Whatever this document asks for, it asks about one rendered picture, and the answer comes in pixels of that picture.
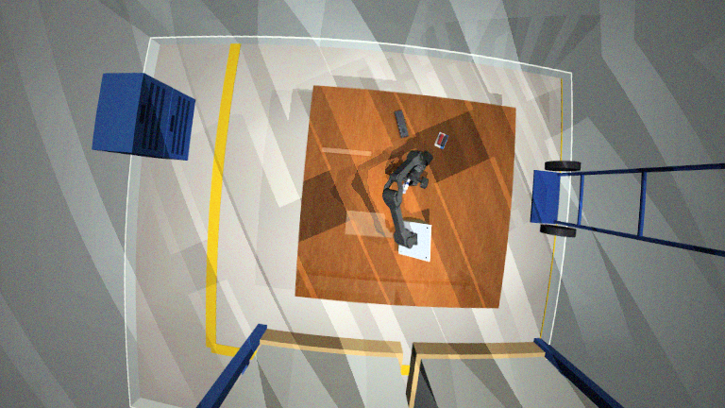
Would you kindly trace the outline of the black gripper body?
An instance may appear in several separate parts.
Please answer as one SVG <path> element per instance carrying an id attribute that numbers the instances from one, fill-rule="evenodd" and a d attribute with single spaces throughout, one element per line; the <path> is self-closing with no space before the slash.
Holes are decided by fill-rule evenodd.
<path id="1" fill-rule="evenodd" d="M 406 179 L 406 180 L 410 179 L 410 180 L 414 181 L 415 183 L 419 183 L 419 182 L 420 182 L 420 185 L 419 185 L 419 187 L 420 187 L 420 188 L 423 188 L 423 189 L 426 189 L 426 188 L 427 188 L 427 186 L 428 186 L 429 180 L 428 180 L 427 178 L 424 178 L 424 177 L 422 177 L 422 179 L 420 179 L 420 177 L 419 177 L 419 176 L 420 176 L 420 175 L 417 175 L 417 174 L 415 174 L 415 173 L 413 172 L 413 169 L 412 169 L 412 170 L 410 171 L 410 173 L 408 173 L 408 174 L 407 174 L 407 175 L 406 175 L 406 176 L 404 177 L 404 179 Z"/>

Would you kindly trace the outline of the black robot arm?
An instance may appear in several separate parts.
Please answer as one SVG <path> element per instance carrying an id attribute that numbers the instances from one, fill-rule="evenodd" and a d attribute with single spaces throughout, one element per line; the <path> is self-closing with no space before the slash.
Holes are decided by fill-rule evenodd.
<path id="1" fill-rule="evenodd" d="M 384 185 L 382 198 L 391 211 L 396 229 L 394 233 L 395 241 L 398 245 L 406 247 L 407 249 L 412 249 L 413 246 L 418 245 L 418 234 L 405 228 L 400 208 L 404 191 L 402 180 L 412 169 L 415 174 L 421 175 L 432 159 L 433 156 L 428 150 L 425 150 L 424 152 L 420 150 L 411 150 L 407 155 L 407 160 L 403 162 L 394 173 L 391 173 L 389 180 Z M 390 186 L 394 181 L 397 182 L 398 191 L 390 189 Z"/>

